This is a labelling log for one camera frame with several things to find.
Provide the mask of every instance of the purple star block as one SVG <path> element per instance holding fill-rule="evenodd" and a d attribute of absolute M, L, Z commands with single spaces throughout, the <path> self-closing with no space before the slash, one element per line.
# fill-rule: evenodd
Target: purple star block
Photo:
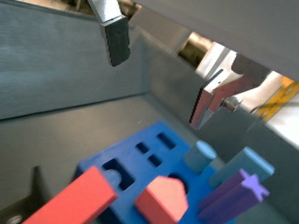
<path fill-rule="evenodd" d="M 261 202 L 269 194 L 259 184 L 257 175 L 248 176 L 243 170 L 220 185 L 213 193 L 200 203 L 199 217 L 208 224 L 225 223 Z"/>
<path fill-rule="evenodd" d="M 243 169 L 240 169 L 232 175 L 232 177 L 216 188 L 216 190 L 201 200 L 200 209 L 203 210 L 209 204 L 212 204 L 248 177 L 248 173 Z"/>

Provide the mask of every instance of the blue block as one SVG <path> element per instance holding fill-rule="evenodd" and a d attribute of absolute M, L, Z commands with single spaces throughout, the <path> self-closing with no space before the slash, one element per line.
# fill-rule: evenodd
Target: blue block
<path fill-rule="evenodd" d="M 94 165 L 118 196 L 98 216 L 102 223 L 148 223 L 133 203 L 158 175 L 180 179 L 188 192 L 189 208 L 178 223 L 204 223 L 197 218 L 199 203 L 212 191 L 208 179 L 215 171 L 209 166 L 201 174 L 189 170 L 182 162 L 182 155 L 188 150 L 188 144 L 162 122 L 157 122 L 78 162 L 74 178 Z"/>

